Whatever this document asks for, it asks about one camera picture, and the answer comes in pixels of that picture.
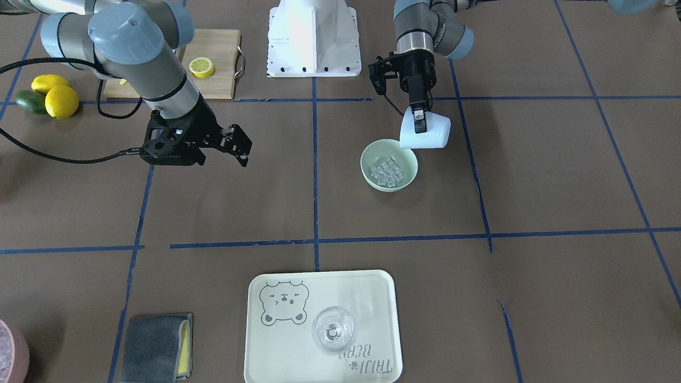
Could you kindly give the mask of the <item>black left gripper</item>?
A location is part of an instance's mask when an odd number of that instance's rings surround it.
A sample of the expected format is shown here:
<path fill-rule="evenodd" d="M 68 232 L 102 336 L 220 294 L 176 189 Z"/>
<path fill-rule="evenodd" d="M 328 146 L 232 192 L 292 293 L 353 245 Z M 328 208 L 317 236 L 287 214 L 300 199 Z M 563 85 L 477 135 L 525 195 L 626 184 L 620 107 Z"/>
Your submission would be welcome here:
<path fill-rule="evenodd" d="M 436 85 L 433 53 L 417 49 L 401 54 L 391 52 L 385 59 L 378 56 L 368 66 L 368 76 L 380 96 L 387 94 L 387 80 L 397 79 L 400 89 L 409 94 L 415 133 L 427 132 L 427 107 L 432 106 L 431 90 Z"/>

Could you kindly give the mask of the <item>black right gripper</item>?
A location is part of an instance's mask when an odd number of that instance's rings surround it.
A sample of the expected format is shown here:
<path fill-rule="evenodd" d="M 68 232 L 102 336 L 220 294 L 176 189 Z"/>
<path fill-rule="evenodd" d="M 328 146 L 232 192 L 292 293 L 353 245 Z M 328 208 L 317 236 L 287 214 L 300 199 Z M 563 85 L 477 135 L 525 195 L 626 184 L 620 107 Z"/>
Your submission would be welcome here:
<path fill-rule="evenodd" d="M 202 148 L 212 148 L 236 158 L 247 167 L 252 140 L 238 124 L 219 126 L 209 104 L 199 100 L 184 116 L 164 119 L 160 111 L 151 112 L 146 135 L 139 152 L 151 165 L 204 165 Z"/>

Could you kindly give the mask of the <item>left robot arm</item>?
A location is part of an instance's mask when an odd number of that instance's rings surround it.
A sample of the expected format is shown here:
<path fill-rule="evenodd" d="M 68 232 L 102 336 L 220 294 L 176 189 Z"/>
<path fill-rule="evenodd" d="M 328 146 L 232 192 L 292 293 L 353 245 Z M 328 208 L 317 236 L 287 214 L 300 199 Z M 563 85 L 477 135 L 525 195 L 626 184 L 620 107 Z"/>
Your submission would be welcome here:
<path fill-rule="evenodd" d="M 472 50 L 474 31 L 461 24 L 456 15 L 478 5 L 477 1 L 396 1 L 394 29 L 396 50 L 387 58 L 378 56 L 368 66 L 375 92 L 385 96 L 387 80 L 397 79 L 409 96 L 411 111 L 407 121 L 415 134 L 428 131 L 427 112 L 432 109 L 432 93 L 437 77 L 435 54 L 462 59 Z"/>

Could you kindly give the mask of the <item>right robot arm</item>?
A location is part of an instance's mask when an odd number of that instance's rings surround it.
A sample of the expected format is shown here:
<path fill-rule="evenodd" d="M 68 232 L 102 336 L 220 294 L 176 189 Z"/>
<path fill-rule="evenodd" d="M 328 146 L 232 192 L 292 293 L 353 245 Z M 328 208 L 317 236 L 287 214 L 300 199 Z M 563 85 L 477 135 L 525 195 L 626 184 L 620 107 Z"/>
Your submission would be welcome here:
<path fill-rule="evenodd" d="M 151 108 L 143 145 L 119 151 L 151 165 L 203 165 L 203 148 L 246 166 L 252 141 L 238 124 L 222 128 L 176 51 L 194 39 L 181 3 L 149 1 L 2 1 L 2 14 L 47 15 L 40 38 L 46 58 L 2 67 L 65 63 L 98 78 L 124 79 Z"/>

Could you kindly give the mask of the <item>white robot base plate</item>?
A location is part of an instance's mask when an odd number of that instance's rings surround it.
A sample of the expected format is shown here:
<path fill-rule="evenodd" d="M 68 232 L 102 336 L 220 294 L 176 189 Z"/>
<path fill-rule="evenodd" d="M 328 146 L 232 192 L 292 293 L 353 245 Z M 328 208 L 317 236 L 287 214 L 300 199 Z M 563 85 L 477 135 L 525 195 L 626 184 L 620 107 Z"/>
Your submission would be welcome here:
<path fill-rule="evenodd" d="M 280 1 L 268 17 L 271 78 L 347 77 L 362 72 L 356 10 L 345 1 Z"/>

